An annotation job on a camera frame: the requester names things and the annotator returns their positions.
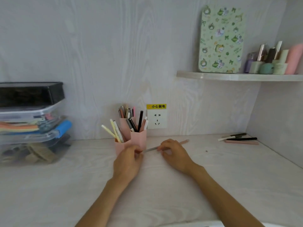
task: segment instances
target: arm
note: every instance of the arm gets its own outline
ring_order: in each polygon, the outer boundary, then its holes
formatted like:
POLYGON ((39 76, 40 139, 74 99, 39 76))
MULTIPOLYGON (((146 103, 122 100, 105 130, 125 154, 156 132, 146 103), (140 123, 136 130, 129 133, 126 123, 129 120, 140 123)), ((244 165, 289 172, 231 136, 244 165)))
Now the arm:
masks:
POLYGON ((80 219, 75 227, 105 227, 108 218, 119 196, 128 184, 138 174, 143 160, 142 150, 138 146, 131 146, 123 150, 114 161, 114 174, 108 180, 102 193, 80 219))
POLYGON ((158 150, 161 150, 163 158, 169 165, 195 180, 225 227, 264 227, 236 199, 216 183, 204 167, 194 163, 178 141, 166 140, 161 143, 158 150), (171 155, 162 151, 167 148, 171 149, 171 155))

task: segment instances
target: black lid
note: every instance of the black lid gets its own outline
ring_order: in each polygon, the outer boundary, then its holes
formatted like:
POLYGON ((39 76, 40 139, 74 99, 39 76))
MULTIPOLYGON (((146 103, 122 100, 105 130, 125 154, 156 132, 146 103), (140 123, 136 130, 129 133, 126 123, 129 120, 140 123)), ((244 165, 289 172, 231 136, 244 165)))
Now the black lid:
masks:
POLYGON ((265 63, 272 63, 272 61, 275 58, 275 55, 276 55, 276 49, 275 48, 271 48, 268 51, 268 55, 267 55, 267 59, 266 59, 265 63))

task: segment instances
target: shelf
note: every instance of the shelf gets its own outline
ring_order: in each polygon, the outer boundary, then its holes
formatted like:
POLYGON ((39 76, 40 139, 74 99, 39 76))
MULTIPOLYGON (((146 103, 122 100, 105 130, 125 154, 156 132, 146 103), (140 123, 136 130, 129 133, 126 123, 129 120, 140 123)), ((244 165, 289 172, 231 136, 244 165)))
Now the shelf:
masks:
POLYGON ((303 75, 262 75, 246 73, 202 73, 177 71, 177 77, 203 80, 230 80, 230 81, 303 81, 303 75))

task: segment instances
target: person's right hand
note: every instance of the person's right hand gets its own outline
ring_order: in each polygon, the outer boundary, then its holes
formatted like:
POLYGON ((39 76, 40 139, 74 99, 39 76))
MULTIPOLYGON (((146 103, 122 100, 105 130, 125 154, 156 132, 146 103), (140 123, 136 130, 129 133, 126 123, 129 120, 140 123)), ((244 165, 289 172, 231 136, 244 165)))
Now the person's right hand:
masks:
POLYGON ((191 160, 183 146, 176 140, 168 139, 158 146, 158 150, 161 150, 163 158, 173 168, 181 171, 184 174, 189 175, 196 164, 191 160), (171 149, 172 154, 164 152, 166 149, 171 149))

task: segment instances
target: electrical outlet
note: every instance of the electrical outlet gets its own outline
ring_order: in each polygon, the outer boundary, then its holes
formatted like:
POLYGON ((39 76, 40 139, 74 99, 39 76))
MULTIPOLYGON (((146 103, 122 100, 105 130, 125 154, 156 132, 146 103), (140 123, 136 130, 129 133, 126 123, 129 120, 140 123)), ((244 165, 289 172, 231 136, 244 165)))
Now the electrical outlet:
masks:
POLYGON ((148 129, 167 128, 167 109, 147 110, 148 129))

